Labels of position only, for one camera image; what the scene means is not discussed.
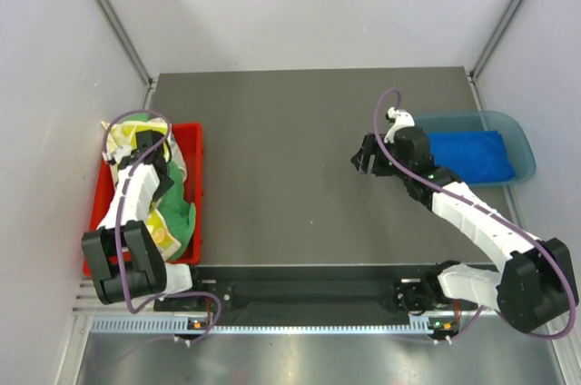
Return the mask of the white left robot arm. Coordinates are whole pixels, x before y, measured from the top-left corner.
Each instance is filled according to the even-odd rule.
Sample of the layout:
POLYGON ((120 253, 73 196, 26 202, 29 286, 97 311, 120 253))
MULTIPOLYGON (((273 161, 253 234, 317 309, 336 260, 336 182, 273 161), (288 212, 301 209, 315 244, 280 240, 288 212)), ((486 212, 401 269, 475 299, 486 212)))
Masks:
POLYGON ((206 296, 188 265, 163 259, 146 226, 151 206, 173 185, 163 153, 166 140, 160 132, 140 131, 135 147, 122 146, 104 155, 117 168, 117 185, 106 215, 82 238, 101 303, 123 301, 133 314, 167 295, 190 310, 200 307, 206 296))

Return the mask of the blue towel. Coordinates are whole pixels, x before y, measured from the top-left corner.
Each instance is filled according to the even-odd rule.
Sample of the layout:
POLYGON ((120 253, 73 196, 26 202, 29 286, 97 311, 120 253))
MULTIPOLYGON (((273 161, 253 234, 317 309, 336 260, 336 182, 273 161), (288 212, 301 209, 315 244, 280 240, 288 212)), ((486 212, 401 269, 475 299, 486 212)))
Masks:
POLYGON ((435 163, 465 183, 502 183, 516 177, 497 131, 428 133, 428 138, 435 163))

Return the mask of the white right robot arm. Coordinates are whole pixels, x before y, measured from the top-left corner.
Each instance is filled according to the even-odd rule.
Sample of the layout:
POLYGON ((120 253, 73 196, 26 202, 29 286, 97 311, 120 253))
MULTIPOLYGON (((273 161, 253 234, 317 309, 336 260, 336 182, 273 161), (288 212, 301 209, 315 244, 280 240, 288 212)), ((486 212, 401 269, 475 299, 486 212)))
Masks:
POLYGON ((557 336, 572 330, 579 296, 566 245, 557 238, 540 240, 480 200, 453 171, 435 163, 421 128, 405 127, 392 136, 368 133, 351 162, 362 174, 400 178, 413 200, 458 229, 494 264, 492 271, 455 261, 435 265, 423 287, 430 306, 470 301, 522 333, 567 314, 557 336))

